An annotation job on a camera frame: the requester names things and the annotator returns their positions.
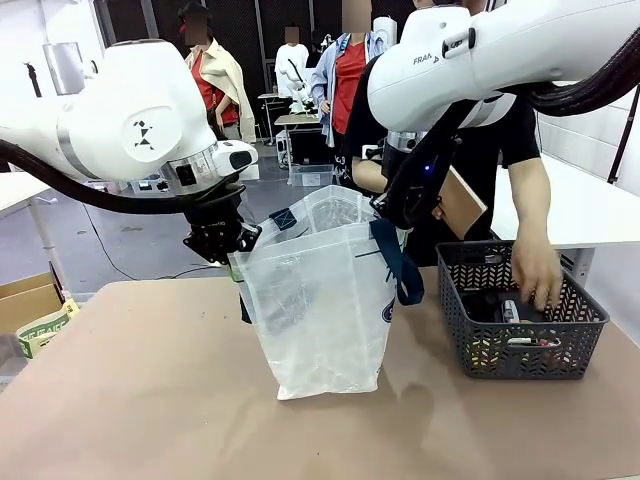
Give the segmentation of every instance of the desk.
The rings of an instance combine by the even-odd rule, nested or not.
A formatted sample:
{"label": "desk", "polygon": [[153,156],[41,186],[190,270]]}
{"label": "desk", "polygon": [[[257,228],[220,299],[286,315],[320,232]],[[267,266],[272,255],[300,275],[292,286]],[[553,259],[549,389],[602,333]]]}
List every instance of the desk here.
{"label": "desk", "polygon": [[273,127],[271,126],[271,113],[269,112],[269,100],[280,98],[277,93],[263,93],[258,97],[258,100],[264,100],[264,109],[267,111],[267,123],[269,124],[269,143],[273,145]]}
{"label": "desk", "polygon": [[44,222],[40,217],[36,196],[49,190],[49,186],[28,173],[0,173],[0,218],[6,217],[23,208],[29,208],[33,221],[36,224],[38,235],[42,240],[42,246],[58,275],[62,286],[69,288],[69,283],[62,269],[56,247],[51,241]]}
{"label": "desk", "polygon": [[595,480],[640,473],[640,350],[582,381],[474,381],[435,292],[394,313],[377,392],[278,403],[228,279],[101,290],[0,395],[0,478]]}
{"label": "desk", "polygon": [[287,163],[289,171],[291,171],[291,150],[289,149],[289,127],[298,128],[301,125],[318,125],[320,120],[318,115],[300,114],[300,115],[282,115],[276,120],[275,125],[284,128],[284,134],[287,141]]}
{"label": "desk", "polygon": [[[578,250],[574,276],[584,285],[596,247],[640,244],[640,197],[547,155],[542,160],[551,182],[549,239],[559,250]],[[509,173],[502,168],[491,228],[503,240],[518,233]]]}

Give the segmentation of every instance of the denim shirt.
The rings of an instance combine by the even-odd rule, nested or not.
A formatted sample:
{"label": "denim shirt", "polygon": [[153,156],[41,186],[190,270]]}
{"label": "denim shirt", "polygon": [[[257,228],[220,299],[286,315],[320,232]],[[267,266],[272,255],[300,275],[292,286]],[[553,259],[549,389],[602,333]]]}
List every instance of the denim shirt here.
{"label": "denim shirt", "polygon": [[[333,97],[336,93],[336,62],[347,50],[350,38],[350,33],[344,33],[327,48],[322,57],[320,57],[316,71],[311,76],[311,95],[318,106],[322,133],[327,137],[327,145],[331,148],[335,147],[333,128],[331,128],[333,125],[333,108],[327,115],[320,109],[320,105],[325,100],[328,100],[333,106]],[[382,55],[387,49],[384,40],[375,33],[368,33],[365,42],[367,43],[367,62],[378,55]]]}

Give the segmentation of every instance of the beige jacket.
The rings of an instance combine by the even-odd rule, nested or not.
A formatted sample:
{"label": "beige jacket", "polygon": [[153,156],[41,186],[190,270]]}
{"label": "beige jacket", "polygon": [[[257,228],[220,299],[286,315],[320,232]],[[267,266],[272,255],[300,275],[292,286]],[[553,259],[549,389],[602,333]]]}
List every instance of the beige jacket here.
{"label": "beige jacket", "polygon": [[[191,49],[191,53],[186,59],[189,68],[193,68],[200,50],[201,48],[198,46]],[[255,143],[256,122],[249,98],[244,90],[242,67],[215,39],[209,49],[202,54],[200,75],[211,85],[222,90],[233,103],[238,105],[242,140],[247,143]]]}

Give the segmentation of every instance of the blue logo on bag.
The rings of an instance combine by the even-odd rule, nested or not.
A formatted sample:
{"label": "blue logo on bag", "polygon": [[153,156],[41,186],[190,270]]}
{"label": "blue logo on bag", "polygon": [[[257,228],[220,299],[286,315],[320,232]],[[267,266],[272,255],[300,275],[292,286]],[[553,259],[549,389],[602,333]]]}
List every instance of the blue logo on bag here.
{"label": "blue logo on bag", "polygon": [[394,298],[393,300],[391,300],[391,303],[387,305],[382,311],[382,319],[387,323],[391,323],[391,318],[393,317],[393,305],[395,303],[396,299]]}

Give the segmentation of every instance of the red shirt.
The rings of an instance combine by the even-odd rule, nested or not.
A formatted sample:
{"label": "red shirt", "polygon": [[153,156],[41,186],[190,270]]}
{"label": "red shirt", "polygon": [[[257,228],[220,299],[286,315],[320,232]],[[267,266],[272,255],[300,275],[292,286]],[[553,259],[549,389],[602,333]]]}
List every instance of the red shirt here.
{"label": "red shirt", "polygon": [[333,97],[333,126],[338,133],[345,134],[358,82],[367,66],[365,43],[347,45],[347,49],[336,62],[336,93]]}
{"label": "red shirt", "polygon": [[[200,65],[202,64],[202,52],[198,55],[196,63],[193,64],[193,68],[191,69],[191,74],[198,85],[198,89],[200,90],[200,95],[202,95],[202,99],[204,100],[204,105],[208,110],[214,110],[216,105],[218,105],[222,99],[224,98],[224,92],[218,88],[215,88],[209,82],[204,80],[202,76],[200,76]],[[234,123],[238,123],[240,121],[240,117],[238,116],[238,110],[233,103],[230,103],[229,106],[222,112],[222,122],[226,125],[232,125]]]}

